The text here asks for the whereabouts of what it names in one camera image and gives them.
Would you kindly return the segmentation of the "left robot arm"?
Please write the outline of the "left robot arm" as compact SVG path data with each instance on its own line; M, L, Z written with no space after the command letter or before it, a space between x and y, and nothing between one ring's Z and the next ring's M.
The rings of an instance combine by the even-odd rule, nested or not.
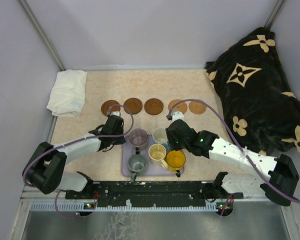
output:
M66 164L125 142L124 120L115 114L79 139L56 145L42 142L22 172L24 183L45 195L55 190L75 191L87 199L94 192L94 186L88 183L89 177L79 172L66 172Z

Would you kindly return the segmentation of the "light blue mug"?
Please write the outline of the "light blue mug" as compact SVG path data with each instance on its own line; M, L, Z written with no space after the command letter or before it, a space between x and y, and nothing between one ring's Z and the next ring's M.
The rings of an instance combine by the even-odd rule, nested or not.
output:
M164 127L156 128L152 133L152 138L157 144L163 145L167 152L171 150L166 134L166 129Z

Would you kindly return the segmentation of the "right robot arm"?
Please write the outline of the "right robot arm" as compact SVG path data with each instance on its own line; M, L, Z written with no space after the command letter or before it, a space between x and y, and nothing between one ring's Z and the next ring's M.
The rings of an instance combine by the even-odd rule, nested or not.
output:
M300 203L294 193L300 179L291 157L262 155L240 148L207 130L195 131L181 120L165 129L171 150L187 150L198 157L231 164L262 180L260 188L273 203L288 207Z

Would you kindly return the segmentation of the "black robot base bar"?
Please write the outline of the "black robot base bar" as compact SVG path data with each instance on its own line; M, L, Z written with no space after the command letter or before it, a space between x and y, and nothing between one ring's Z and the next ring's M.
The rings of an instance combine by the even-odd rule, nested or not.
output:
M219 182L204 181L94 181L81 192L67 190L67 200L97 200L98 207L204 207L206 200L227 199Z

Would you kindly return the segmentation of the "woven rattan coaster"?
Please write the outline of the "woven rattan coaster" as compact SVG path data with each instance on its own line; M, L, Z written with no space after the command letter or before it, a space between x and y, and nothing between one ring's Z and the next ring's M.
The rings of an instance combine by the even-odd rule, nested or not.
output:
M172 100L169 104L168 104L168 110L170 111L172 109L172 107L179 103L181 100L180 99L174 99ZM175 106L172 109L172 112L181 112L183 114L185 114L188 110L188 105L185 102L182 102L180 104L178 104L177 106Z
M200 103L198 101L190 101L188 108L193 114L196 115L203 114L207 109L207 107L203 103Z

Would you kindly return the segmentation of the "dark wooden coaster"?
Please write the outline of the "dark wooden coaster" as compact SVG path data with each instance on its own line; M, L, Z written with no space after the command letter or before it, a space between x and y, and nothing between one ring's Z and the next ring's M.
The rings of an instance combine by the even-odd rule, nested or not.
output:
M163 102L158 98L150 98L144 104L144 109L149 115L158 115L164 109Z
M116 100L107 100L102 104L102 106L100 108L101 112L104 116L107 116L107 112L111 106L113 106L110 110L111 113L121 110L121 107L119 106L119 103Z
M143 109L143 103L140 99L132 97L127 99L123 104L132 115L138 114Z

